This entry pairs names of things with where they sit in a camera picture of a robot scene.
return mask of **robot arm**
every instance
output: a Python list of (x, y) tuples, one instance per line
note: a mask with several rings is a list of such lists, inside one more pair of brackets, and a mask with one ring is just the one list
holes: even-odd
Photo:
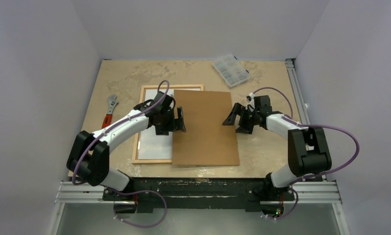
[[(163, 94), (158, 92), (154, 100), (136, 105), (125, 117), (101, 130), (93, 133), (86, 131), (78, 133), (67, 160), (67, 168), (74, 171), (87, 146), (103, 134), (89, 150), (93, 153), (86, 154), (81, 161), (77, 175), (92, 186), (103, 185), (123, 191), (132, 179), (123, 172), (109, 167), (109, 154), (116, 147), (151, 126), (155, 126), (156, 135), (168, 135), (169, 132), (179, 130), (186, 132), (182, 108), (177, 107), (178, 118), (174, 118), (174, 109), (170, 107), (171, 103), (175, 102), (174, 98), (167, 95), (158, 105), (153, 106)], [(132, 116), (142, 112), (145, 114), (131, 119)]]
[(247, 107), (236, 103), (223, 125), (234, 125), (239, 115), (237, 133), (252, 134), (259, 125), (288, 140), (288, 163), (266, 176), (266, 190), (286, 188), (299, 177), (317, 174), (331, 168), (331, 156), (322, 128), (302, 127), (284, 119), (284, 114), (272, 111), (269, 96), (250, 94)]

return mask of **cardboard sheet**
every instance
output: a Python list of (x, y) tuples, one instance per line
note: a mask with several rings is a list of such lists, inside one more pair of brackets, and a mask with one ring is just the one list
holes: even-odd
[(173, 165), (239, 165), (234, 126), (222, 126), (233, 108), (230, 92), (174, 91), (187, 132), (172, 136)]

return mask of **wooden picture frame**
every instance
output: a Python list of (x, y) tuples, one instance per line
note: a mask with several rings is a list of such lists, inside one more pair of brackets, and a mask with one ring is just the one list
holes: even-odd
[[(142, 86), (141, 88), (141, 96), (139, 98), (139, 102), (142, 103), (145, 101), (145, 94), (147, 90), (158, 89), (158, 85), (149, 85)], [(204, 90), (204, 85), (170, 85), (170, 89), (200, 89), (200, 91)], [(132, 164), (171, 164), (172, 159), (138, 159), (138, 143), (141, 137), (141, 132), (135, 134), (134, 143), (133, 143), (133, 152), (132, 152)]]

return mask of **beige tabletop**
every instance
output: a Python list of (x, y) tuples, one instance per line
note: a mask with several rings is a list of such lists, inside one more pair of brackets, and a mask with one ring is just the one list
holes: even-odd
[[(281, 90), (293, 105), (293, 117), (299, 120), (292, 87), (283, 61), (241, 61), (250, 72), (251, 80), (232, 88), (225, 84), (211, 61), (115, 61), (104, 60), (100, 66), (82, 130), (93, 132), (101, 128), (107, 112), (107, 97), (118, 96), (119, 104), (112, 122), (122, 118), (139, 103), (142, 85), (158, 85), (166, 79), (173, 85), (204, 84), (205, 91), (231, 92), (232, 102), (246, 105), (245, 97), (260, 87)], [(273, 110), (289, 114), (285, 99), (275, 91), (260, 94), (270, 96)], [(237, 134), (239, 166), (178, 167), (171, 164), (133, 165), (133, 140), (130, 138), (110, 156), (110, 166), (130, 176), (140, 177), (265, 177), (287, 162), (287, 141), (279, 135), (256, 126), (252, 135)]]

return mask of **purple cable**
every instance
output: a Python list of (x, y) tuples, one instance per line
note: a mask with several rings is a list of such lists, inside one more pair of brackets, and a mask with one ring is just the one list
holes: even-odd
[(351, 134), (350, 132), (348, 132), (348, 131), (346, 131), (344, 129), (341, 129), (341, 128), (338, 128), (338, 127), (335, 127), (335, 126), (330, 126), (330, 125), (306, 125), (306, 124), (301, 124), (301, 123), (298, 123), (296, 121), (291, 120), (290, 118), (288, 118), (286, 116), (283, 116), (282, 119), (287, 121), (287, 122), (289, 122), (289, 123), (291, 123), (291, 124), (294, 124), (294, 125), (297, 125), (297, 126), (301, 126), (301, 127), (321, 127), (321, 128), (327, 128), (327, 129), (343, 132), (344, 134), (350, 136), (353, 139), (354, 143), (356, 144), (356, 151), (354, 152), (354, 155), (346, 163), (342, 164), (341, 166), (339, 166), (339, 167), (337, 167), (335, 169), (328, 170), (328, 171), (325, 171), (325, 172), (322, 172), (322, 173), (319, 173), (319, 174), (316, 174), (316, 175), (306, 175), (306, 176), (303, 176), (301, 178), (298, 178), (298, 179), (292, 181), (290, 183), (290, 185), (295, 184), (296, 182), (300, 182), (300, 181), (302, 181), (302, 179), (310, 179), (310, 178), (314, 178), (314, 177), (317, 177), (317, 176), (328, 175), (328, 174), (334, 173), (336, 171), (339, 171), (339, 170), (343, 169), (344, 167), (348, 166), (350, 163), (352, 163), (356, 159), (357, 155), (359, 155), (360, 144), (359, 144), (357, 138), (353, 134)]
[[(161, 98), (159, 100), (157, 100), (153, 105), (149, 106), (147, 109), (145, 109), (144, 111), (138, 113), (138, 114), (135, 114), (135, 115), (132, 115), (130, 118), (125, 118), (123, 119), (122, 121), (119, 121), (119, 122), (116, 122), (114, 123), (113, 125), (109, 126), (109, 128), (106, 129), (106, 131), (104, 133), (101, 133), (100, 135), (98, 135), (97, 137), (95, 137), (95, 139), (89, 144), (89, 146), (87, 146), (87, 148), (84, 150), (84, 152), (82, 153), (82, 155), (80, 156), (75, 168), (74, 168), (74, 171), (73, 171), (73, 176), (72, 176), (72, 183), (74, 185), (81, 185), (81, 184), (84, 184), (85, 182), (76, 182), (76, 175), (77, 175), (77, 172), (78, 172), (78, 169), (80, 167), (80, 164), (81, 162), (83, 161), (84, 157), (86, 156), (86, 154), (89, 152), (89, 150), (92, 148), (92, 146), (100, 139), (102, 138), (107, 132), (113, 130), (113, 128), (127, 122), (127, 121), (130, 121), (142, 114), (146, 114), (147, 112), (149, 112), (152, 108), (154, 108), (155, 106), (157, 106), (161, 101), (163, 101), (165, 99), (165, 97), (167, 96), (167, 92), (168, 90), (170, 89), (170, 82), (167, 81), (167, 80), (163, 80), (159, 85), (158, 85), (158, 90), (161, 88), (161, 85), (166, 82), (167, 83), (167, 88), (164, 92), (164, 94), (161, 96)], [(165, 208), (165, 212), (164, 212), (164, 215), (162, 216), (162, 218), (156, 222), (155, 224), (152, 224), (152, 225), (139, 225), (139, 224), (134, 224), (134, 223), (131, 223), (131, 222), (128, 222), (126, 220), (123, 220), (123, 219), (120, 219), (119, 217), (116, 216), (117, 219), (119, 219), (120, 221), (124, 222), (124, 223), (127, 223), (127, 224), (130, 224), (132, 226), (135, 226), (135, 227), (138, 227), (138, 228), (151, 228), (151, 227), (154, 227), (154, 226), (157, 226), (158, 224), (160, 224), (166, 214), (167, 214), (167, 202), (165, 201), (165, 199), (157, 192), (155, 191), (151, 191), (151, 190), (142, 190), (142, 191), (137, 191), (137, 192), (131, 192), (131, 193), (122, 193), (122, 192), (119, 192), (119, 191), (116, 191), (113, 189), (114, 192), (116, 192), (117, 194), (119, 195), (123, 195), (123, 196), (128, 196), (128, 195), (133, 195), (133, 194), (138, 194), (138, 193), (141, 193), (141, 192), (151, 192), (151, 193), (155, 193), (157, 196), (159, 196), (162, 201), (164, 202), (164, 208)]]
[(293, 118), (292, 104), (291, 104), (291, 102), (289, 102), (289, 99), (286, 97), (286, 95), (282, 93), (282, 91), (280, 91), (280, 90), (278, 90), (278, 89), (276, 89), (276, 88), (273, 88), (273, 87), (262, 87), (262, 88), (259, 88), (259, 89), (255, 90), (253, 93), (255, 94), (256, 92), (261, 91), (261, 90), (265, 90), (265, 89), (274, 90), (274, 91), (280, 93), (280, 94), (286, 99), (286, 101), (287, 101), (288, 104), (289, 104), (289, 109), (290, 109), (290, 111), (291, 111), (291, 116), (290, 116), (290, 118)]
[(167, 215), (167, 202), (165, 201), (163, 196), (161, 196), (159, 193), (157, 193), (155, 191), (152, 191), (152, 190), (141, 190), (141, 191), (136, 191), (136, 192), (124, 193), (124, 192), (119, 192), (119, 191), (116, 191), (116, 190), (113, 189), (113, 192), (115, 192), (115, 193), (117, 193), (117, 194), (119, 194), (121, 196), (130, 196), (130, 195), (134, 195), (134, 194), (138, 194), (138, 193), (150, 192), (150, 193), (154, 193), (157, 196), (159, 196), (161, 198), (162, 202), (164, 203), (164, 214), (162, 215), (161, 219), (159, 219), (156, 223), (150, 224), (150, 225), (135, 224), (135, 223), (129, 222), (127, 220), (119, 218), (118, 215), (116, 214), (116, 210), (115, 210), (115, 206), (114, 206), (113, 207), (113, 214), (115, 214), (115, 218), (118, 219), (120, 222), (132, 225), (132, 226), (137, 227), (137, 228), (148, 229), (148, 228), (152, 228), (152, 227), (155, 227), (158, 224), (160, 224), (165, 219), (165, 216)]
[(296, 208), (296, 206), (298, 205), (298, 192), (293, 189), (293, 188), (290, 188), (289, 190), (291, 190), (292, 192), (295, 193), (296, 195), (296, 198), (295, 198), (295, 203), (293, 204), (292, 208), (287, 212), (287, 213), (284, 213), (281, 217), (278, 217), (278, 218), (273, 218), (273, 217), (267, 217), (268, 219), (271, 219), (271, 220), (280, 220), (280, 219), (283, 219), (285, 218), (286, 216), (288, 216), (292, 211), (294, 211), (294, 209)]

